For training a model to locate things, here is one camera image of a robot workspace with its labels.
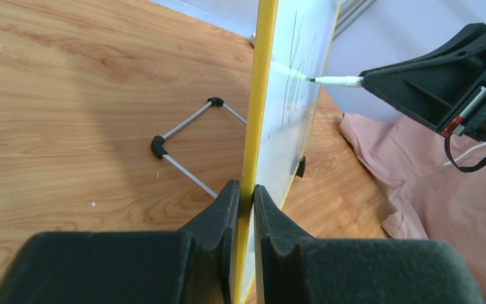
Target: wood grain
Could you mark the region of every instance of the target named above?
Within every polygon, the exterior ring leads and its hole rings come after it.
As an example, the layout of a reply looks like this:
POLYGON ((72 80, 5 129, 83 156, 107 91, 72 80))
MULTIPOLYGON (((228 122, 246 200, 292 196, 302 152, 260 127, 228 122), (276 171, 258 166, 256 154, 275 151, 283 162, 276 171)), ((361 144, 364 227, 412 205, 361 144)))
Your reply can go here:
MULTIPOLYGON (((149 144, 211 96, 246 117, 251 65, 246 39, 147 1, 0 0, 0 278, 37 232, 173 230, 210 204, 149 144)), ((317 236, 383 236, 383 196, 322 96, 285 211, 317 236)), ((165 146, 220 191, 244 133, 211 108, 165 146)))

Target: metal stand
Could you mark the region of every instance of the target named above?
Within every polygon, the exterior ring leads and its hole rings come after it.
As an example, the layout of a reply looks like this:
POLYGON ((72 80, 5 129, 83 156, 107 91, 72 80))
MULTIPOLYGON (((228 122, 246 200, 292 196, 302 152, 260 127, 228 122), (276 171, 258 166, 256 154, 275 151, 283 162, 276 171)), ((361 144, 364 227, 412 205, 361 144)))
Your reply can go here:
POLYGON ((200 108, 200 110, 196 111, 193 115, 191 115, 188 119, 184 120, 182 123, 177 125, 174 129, 168 131, 163 136, 159 136, 159 135, 154 136, 154 139, 152 140, 152 144, 151 144, 151 149, 157 158, 159 158, 160 160, 161 159, 167 160, 179 171, 181 171, 193 182, 195 182, 198 186, 200 186, 200 188, 204 189, 209 195, 211 195, 213 198, 217 198, 217 194, 213 190, 211 190, 207 185, 201 182, 195 175, 193 175, 191 172, 189 172, 187 169, 181 166, 177 161, 174 160, 174 158, 170 157, 168 155, 168 152, 163 147, 163 144, 169 137, 176 134, 179 130, 183 129, 183 127, 188 125, 191 121, 197 118, 200 114, 204 113, 204 111, 206 111, 211 106, 220 106, 227 109, 228 112, 233 114, 243 124, 247 125, 247 121, 243 119, 243 117, 241 117, 239 114, 237 114, 231 107, 229 107, 224 102, 224 100, 220 99, 219 97, 212 97, 212 98, 208 98, 208 103, 206 103, 202 108, 200 108))

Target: pink cloth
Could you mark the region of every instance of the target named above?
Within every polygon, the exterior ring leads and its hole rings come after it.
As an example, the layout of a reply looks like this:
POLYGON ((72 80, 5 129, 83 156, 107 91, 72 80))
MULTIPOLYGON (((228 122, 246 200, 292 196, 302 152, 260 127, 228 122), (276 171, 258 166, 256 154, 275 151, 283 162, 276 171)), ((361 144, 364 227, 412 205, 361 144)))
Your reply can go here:
MULTIPOLYGON (((397 211, 382 227, 393 238, 436 239, 465 259, 486 301, 486 167, 462 173, 448 163, 444 138, 408 117, 395 124, 346 114, 340 129, 358 159, 393 189, 397 211)), ((457 160, 478 146, 466 136, 451 140, 457 160)), ((486 156, 486 145, 457 163, 472 166, 486 156)))

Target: white marker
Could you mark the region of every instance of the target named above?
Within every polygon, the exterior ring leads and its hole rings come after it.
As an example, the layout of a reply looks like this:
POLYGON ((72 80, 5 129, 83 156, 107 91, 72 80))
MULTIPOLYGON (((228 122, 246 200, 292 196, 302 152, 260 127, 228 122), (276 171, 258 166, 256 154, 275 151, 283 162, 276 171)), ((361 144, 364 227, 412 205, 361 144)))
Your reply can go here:
POLYGON ((358 76, 323 76, 310 78, 310 81, 330 86, 360 87, 363 79, 358 76))

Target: white cable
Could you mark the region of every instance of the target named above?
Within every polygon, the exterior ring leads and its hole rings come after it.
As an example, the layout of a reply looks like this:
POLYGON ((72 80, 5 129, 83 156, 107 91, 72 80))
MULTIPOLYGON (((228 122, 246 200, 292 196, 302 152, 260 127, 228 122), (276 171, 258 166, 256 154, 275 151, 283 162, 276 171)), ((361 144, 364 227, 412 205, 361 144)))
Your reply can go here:
POLYGON ((232 108, 231 108, 231 107, 227 106, 227 104, 226 104, 226 103, 223 103, 223 107, 224 107, 225 109, 227 109, 227 110, 228 110, 230 113, 232 113, 232 114, 233 114, 235 117, 237 117, 237 119, 241 120, 241 122, 242 122, 243 124, 247 124, 247 121, 246 121, 246 120, 244 120, 244 119, 243 119, 243 117, 241 117, 241 116, 240 116, 238 113, 236 113, 234 110, 232 110, 232 108))
MULTIPOLYGON (((464 158, 464 157, 465 157, 465 156, 466 156, 468 153, 471 153, 472 151, 474 151, 474 150, 476 150, 476 149, 478 149, 478 148, 481 148, 481 147, 483 147, 483 146, 486 146, 486 142, 482 142, 481 144, 477 144, 476 146, 474 146, 474 147, 472 147, 472 148, 470 148, 470 149, 466 150, 466 151, 465 151, 463 154, 461 154, 459 157, 454 158, 454 162, 456 162, 456 163, 457 163, 457 162, 458 162, 458 161, 460 161, 462 158, 464 158)), ((451 161, 448 161, 448 162, 444 163, 444 164, 443 164, 443 166, 448 166, 448 165, 451 165, 451 164, 452 164, 452 162, 451 162, 451 161)))
POLYGON ((188 123, 190 123, 193 119, 195 119, 198 115, 202 114, 202 112, 206 111, 211 105, 212 102, 208 101, 208 103, 206 103, 206 105, 200 108, 200 110, 196 111, 195 114, 191 115, 188 119, 184 120, 184 122, 180 123, 177 127, 175 127, 174 129, 168 131, 165 135, 163 135, 163 138, 167 140, 169 137, 174 135, 174 133, 178 132, 183 127, 185 127, 188 123))
POLYGON ((183 166, 181 166, 177 161, 175 161, 168 154, 163 155, 163 158, 165 160, 168 160, 169 163, 171 163, 179 171, 181 171, 188 178, 190 178, 192 181, 194 181, 198 186, 200 186, 200 188, 204 189, 213 198, 217 198, 217 194, 215 192, 213 192, 213 190, 211 190, 208 186, 206 186, 203 182, 201 182, 198 178, 196 178, 196 176, 194 176, 191 172, 187 171, 187 169, 183 168, 183 166))

